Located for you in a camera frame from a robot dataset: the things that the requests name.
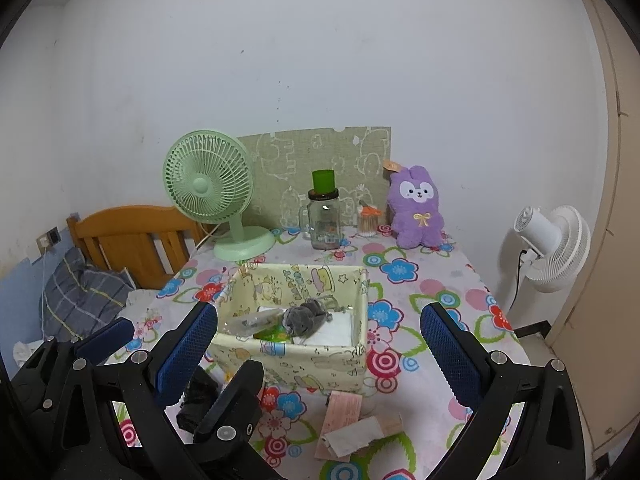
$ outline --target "yellow bow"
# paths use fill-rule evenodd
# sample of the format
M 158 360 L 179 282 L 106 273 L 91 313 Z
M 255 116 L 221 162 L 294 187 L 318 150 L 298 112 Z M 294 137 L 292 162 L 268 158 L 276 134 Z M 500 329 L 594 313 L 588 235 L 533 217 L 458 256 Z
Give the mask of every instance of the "yellow bow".
M 424 215 L 421 215 L 420 213 L 416 213 L 414 215 L 414 220 L 419 220 L 420 223 L 418 224 L 418 227 L 422 227 L 423 225 L 425 227 L 429 227 L 429 224 L 427 224 L 427 220 L 431 218 L 431 213 L 425 213 Z

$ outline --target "blue wall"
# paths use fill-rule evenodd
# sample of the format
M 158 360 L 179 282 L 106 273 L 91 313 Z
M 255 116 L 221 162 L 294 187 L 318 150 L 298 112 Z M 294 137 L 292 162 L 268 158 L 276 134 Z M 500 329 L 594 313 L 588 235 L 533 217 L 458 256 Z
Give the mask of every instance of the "blue wall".
M 42 339 L 40 328 L 40 295 L 42 294 L 42 265 L 45 280 L 73 247 L 69 229 L 60 231 L 62 240 L 33 265 L 28 259 L 21 261 L 0 280 L 0 352 L 4 366 L 13 377 L 18 371 L 14 361 L 14 344 Z

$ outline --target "gray plush toy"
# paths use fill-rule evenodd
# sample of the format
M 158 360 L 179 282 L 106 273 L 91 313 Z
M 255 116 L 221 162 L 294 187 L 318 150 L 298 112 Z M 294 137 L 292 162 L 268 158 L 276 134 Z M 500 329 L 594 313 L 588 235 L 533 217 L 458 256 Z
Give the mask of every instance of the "gray plush toy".
M 282 324 L 291 336 L 309 337 L 321 327 L 324 320 L 332 319 L 331 313 L 318 300 L 309 298 L 302 305 L 285 310 Z

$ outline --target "table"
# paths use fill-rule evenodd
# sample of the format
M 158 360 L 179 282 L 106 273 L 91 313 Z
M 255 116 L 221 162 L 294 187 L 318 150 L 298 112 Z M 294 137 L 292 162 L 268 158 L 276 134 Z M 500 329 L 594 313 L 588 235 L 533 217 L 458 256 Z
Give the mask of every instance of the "table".
M 369 271 L 367 377 L 361 416 L 399 412 L 404 433 L 377 441 L 352 455 L 350 463 L 314 458 L 326 413 L 326 394 L 310 381 L 291 390 L 271 384 L 262 398 L 264 415 L 252 444 L 264 459 L 290 480 L 424 479 L 452 445 L 471 415 L 460 406 L 420 335 L 423 306 L 439 301 L 458 326 L 471 331 L 489 350 L 501 350 L 517 363 L 529 361 L 509 323 L 462 250 L 449 237 L 438 248 L 402 250 L 388 226 L 363 238 L 346 228 L 342 246 L 315 251 L 299 229 L 276 229 L 276 245 L 249 262 L 362 265 Z M 138 348 L 151 348 L 166 330 L 177 326 L 194 300 L 215 301 L 237 264 L 221 262 L 205 245 L 158 293 L 136 323 L 136 336 L 110 362 L 120 362 Z M 206 353 L 201 366 L 218 380 L 229 380 Z M 179 405 L 166 412 L 175 424 Z M 520 417 L 514 406 L 480 478 L 499 466 Z M 118 420 L 130 446 L 139 445 L 126 409 Z M 185 442 L 191 435 L 181 430 Z

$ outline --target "glass jar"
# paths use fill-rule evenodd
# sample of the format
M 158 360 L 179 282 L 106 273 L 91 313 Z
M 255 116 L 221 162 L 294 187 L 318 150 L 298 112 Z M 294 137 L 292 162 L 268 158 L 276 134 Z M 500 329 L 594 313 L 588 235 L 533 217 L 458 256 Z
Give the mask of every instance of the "glass jar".
M 340 202 L 338 190 L 320 194 L 309 191 L 309 203 L 300 208 L 300 229 L 311 239 L 314 249 L 325 251 L 340 248 Z

